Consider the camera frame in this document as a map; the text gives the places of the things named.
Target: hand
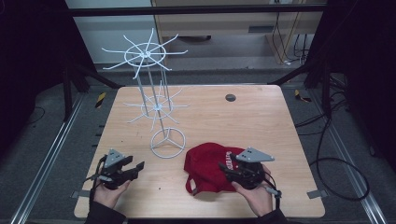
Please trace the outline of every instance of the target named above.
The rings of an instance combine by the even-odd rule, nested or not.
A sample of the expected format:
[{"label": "hand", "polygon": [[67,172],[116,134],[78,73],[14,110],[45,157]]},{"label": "hand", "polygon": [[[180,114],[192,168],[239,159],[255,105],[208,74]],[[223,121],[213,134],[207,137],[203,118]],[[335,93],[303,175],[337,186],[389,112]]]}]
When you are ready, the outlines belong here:
[{"label": "hand", "polygon": [[[270,170],[263,165],[262,168],[268,174],[271,174]],[[248,205],[254,214],[258,217],[262,217],[273,211],[272,194],[270,194],[264,187],[269,187],[265,181],[255,189],[244,189],[240,184],[232,182],[236,192],[240,193],[247,200]]]},{"label": "hand", "polygon": [[108,189],[100,180],[98,180],[98,182],[99,186],[96,188],[93,201],[114,209],[121,194],[128,189],[131,180],[125,181],[125,183],[120,185],[117,189]]}]

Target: red cap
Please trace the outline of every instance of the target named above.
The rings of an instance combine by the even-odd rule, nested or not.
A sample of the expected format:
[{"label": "red cap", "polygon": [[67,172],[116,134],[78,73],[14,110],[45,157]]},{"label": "red cap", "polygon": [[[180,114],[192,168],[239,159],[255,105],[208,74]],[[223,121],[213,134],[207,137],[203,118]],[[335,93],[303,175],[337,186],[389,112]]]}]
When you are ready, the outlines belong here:
[{"label": "red cap", "polygon": [[[224,147],[216,143],[203,143],[190,149],[184,162],[184,170],[189,173],[186,190],[192,195],[201,191],[235,191],[220,170],[219,162],[236,170],[237,162],[231,160],[230,154],[238,155],[242,151],[244,149],[239,147]],[[191,180],[195,182],[195,189],[191,188]]]}]

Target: floor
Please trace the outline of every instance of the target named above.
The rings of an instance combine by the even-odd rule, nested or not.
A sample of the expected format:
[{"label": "floor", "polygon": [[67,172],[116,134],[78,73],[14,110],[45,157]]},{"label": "floor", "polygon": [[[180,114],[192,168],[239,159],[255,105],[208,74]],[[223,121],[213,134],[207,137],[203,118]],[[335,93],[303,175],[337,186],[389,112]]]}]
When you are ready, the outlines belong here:
[{"label": "floor", "polygon": [[[168,73],[170,84],[263,84],[286,75],[300,66],[297,60],[291,65],[275,63],[274,55],[262,35],[212,36],[210,40],[202,37],[181,37],[172,44],[170,50],[188,49],[183,56],[169,57],[166,66],[173,71]],[[102,64],[97,65],[99,72]],[[104,77],[123,85],[136,85],[129,70],[116,73],[102,73]],[[70,198],[74,190],[79,190],[85,178],[92,155],[100,140],[100,133],[117,91],[102,83],[89,79],[92,87],[86,94],[73,91],[77,114],[69,127],[62,123],[63,90],[55,86],[42,92],[36,99],[36,110],[31,122],[21,132],[19,139],[7,158],[1,161],[0,223],[9,223],[23,199],[31,199],[24,213],[27,223],[81,223],[74,217],[76,200]],[[320,114],[320,87],[306,90],[302,85],[304,74],[282,86],[291,116],[295,124]],[[311,103],[296,99],[299,90]],[[100,109],[94,107],[98,95],[106,92]],[[341,95],[333,97],[334,103],[342,102]],[[324,126],[323,119],[298,128],[300,140],[308,161],[317,155],[319,133]],[[66,138],[59,139],[58,133],[65,132]],[[36,174],[43,170],[43,161],[48,161],[48,153],[54,148],[54,139],[59,151],[51,154],[53,161],[40,185]],[[337,197],[327,189],[330,196],[322,199],[326,215],[318,219],[298,219],[303,223],[396,223],[392,208],[396,205],[396,174],[382,158],[372,157],[369,146],[362,135],[356,120],[347,111],[347,105],[334,110],[332,125],[324,134],[321,156],[337,157],[359,167],[367,177],[370,195],[358,202]],[[364,182],[349,166],[333,161],[320,163],[320,173],[336,193],[347,197],[359,197],[365,191]],[[326,189],[318,178],[318,171],[312,166],[318,189]],[[216,220],[204,220],[205,223]],[[131,223],[165,223],[169,220],[131,220]]]}]

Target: wooden table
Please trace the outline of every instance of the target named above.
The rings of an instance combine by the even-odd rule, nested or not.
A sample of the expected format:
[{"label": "wooden table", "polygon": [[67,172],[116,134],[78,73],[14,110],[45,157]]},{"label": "wooden table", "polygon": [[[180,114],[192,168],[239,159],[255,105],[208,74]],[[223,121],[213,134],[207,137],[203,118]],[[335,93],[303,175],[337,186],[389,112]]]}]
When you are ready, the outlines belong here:
[{"label": "wooden table", "polygon": [[[144,90],[147,96],[151,95],[150,89]],[[254,147],[276,158],[265,165],[283,193],[281,209],[285,216],[324,215],[321,199],[311,200],[306,194],[317,186],[278,86],[169,86],[169,93],[173,105],[187,105],[174,106],[172,119],[163,119],[164,127],[177,128],[186,136],[185,150],[173,159],[161,159],[150,149],[151,137],[161,129],[158,120],[152,131],[153,119],[143,116],[128,122],[142,116],[140,107],[124,104],[142,104],[138,88],[121,88],[115,98],[87,176],[94,173],[99,159],[111,148],[134,156],[131,166],[124,169],[141,161],[146,163],[139,177],[122,194],[118,211],[136,218],[255,217],[238,193],[202,192],[193,197],[185,190],[186,152],[202,143],[215,142],[229,147]],[[227,101],[227,94],[235,95],[236,100]],[[172,154],[175,150],[164,147],[159,152]],[[83,189],[91,186],[92,182],[88,181]],[[79,198],[76,217],[85,217],[88,211],[88,199]]]}]

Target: metal rail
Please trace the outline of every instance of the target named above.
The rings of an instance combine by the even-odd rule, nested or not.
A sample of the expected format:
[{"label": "metal rail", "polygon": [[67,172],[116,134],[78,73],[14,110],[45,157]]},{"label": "metal rail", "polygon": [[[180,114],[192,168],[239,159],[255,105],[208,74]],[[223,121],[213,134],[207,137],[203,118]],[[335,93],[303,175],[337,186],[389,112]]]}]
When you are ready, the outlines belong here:
[{"label": "metal rail", "polygon": [[[312,96],[313,102],[317,106],[318,110],[323,113],[322,107],[320,106],[320,100],[316,92],[312,90],[308,90],[309,94]],[[355,165],[352,157],[347,152],[347,147],[344,145],[342,138],[340,137],[337,129],[334,125],[330,124],[329,133],[331,135],[332,142],[335,147],[335,151],[340,159],[347,161],[353,165]],[[355,172],[350,166],[346,166],[346,174],[349,177],[349,181],[351,182],[355,192],[357,195],[363,195],[364,191],[366,191],[365,182],[363,177]],[[366,211],[367,217],[370,219],[372,223],[375,224],[385,224],[388,223],[382,213],[381,208],[375,200],[374,195],[370,192],[368,196],[361,200],[361,204]]]},{"label": "metal rail", "polygon": [[40,169],[35,176],[35,180],[33,181],[32,185],[28,189],[27,193],[25,194],[20,206],[18,207],[17,211],[13,215],[11,219],[11,224],[23,224],[25,223],[26,219],[28,218],[30,212],[32,211],[33,206],[35,205],[35,201],[42,190],[44,183],[47,180],[48,175],[50,174],[50,170],[53,164],[58,157],[59,152],[64,144],[64,140],[68,135],[75,118],[78,114],[78,111],[81,107],[81,103],[84,99],[84,94],[79,93],[78,97],[74,104],[74,110],[69,118],[68,121],[64,122],[60,131],[58,132],[55,140],[52,143],[52,146],[49,149],[49,153],[47,154],[46,158],[44,159],[43,163],[41,164]]},{"label": "metal rail", "polygon": [[228,6],[186,6],[186,7],[113,7],[113,8],[70,8],[54,10],[54,16],[104,17],[104,16],[142,16],[176,14],[213,14],[213,13],[257,13],[257,12],[315,12],[324,11],[327,4],[281,4],[281,5],[228,5]]}]

